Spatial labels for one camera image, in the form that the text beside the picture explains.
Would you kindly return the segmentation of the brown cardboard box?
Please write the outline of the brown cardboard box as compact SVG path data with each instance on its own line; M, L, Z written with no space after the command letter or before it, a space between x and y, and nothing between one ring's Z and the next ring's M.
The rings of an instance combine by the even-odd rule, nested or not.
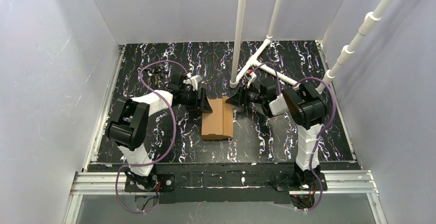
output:
M228 97L208 99L212 113L202 114L201 138L219 141L233 138L233 106L227 104Z

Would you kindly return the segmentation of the black pliers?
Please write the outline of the black pliers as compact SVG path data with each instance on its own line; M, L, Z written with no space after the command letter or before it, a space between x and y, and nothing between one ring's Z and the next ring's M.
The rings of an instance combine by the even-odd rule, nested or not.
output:
M157 64L156 66L144 68L143 72L146 72L148 75L153 76L156 79L165 78L166 76L169 75L169 72L166 70L165 66L162 64Z

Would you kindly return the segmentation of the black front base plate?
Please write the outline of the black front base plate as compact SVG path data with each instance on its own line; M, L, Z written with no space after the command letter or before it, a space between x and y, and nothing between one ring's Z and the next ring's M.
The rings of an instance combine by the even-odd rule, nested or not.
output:
M131 173L120 184L126 193L158 196L161 204L180 202L304 203L328 189L320 167L301 171L295 163L159 163L142 181Z

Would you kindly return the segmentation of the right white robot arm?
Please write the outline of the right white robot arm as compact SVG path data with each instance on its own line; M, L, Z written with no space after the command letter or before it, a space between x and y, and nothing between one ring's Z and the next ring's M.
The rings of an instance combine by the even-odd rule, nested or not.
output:
M320 179L318 138L336 115L336 104L328 105L325 98L309 83L278 90L274 85L246 84L226 100L233 106L257 103L269 118L290 113L297 125L298 152L293 181L297 185L311 184Z

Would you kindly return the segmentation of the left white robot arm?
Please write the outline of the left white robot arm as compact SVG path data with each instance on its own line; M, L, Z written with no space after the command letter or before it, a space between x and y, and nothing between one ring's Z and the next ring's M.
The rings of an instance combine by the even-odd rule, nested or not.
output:
M147 177L153 167L144 145L149 116L178 105L202 114L213 111L205 89L199 86L201 80L199 75L175 74L165 90L116 100L105 135L122 151L135 176Z

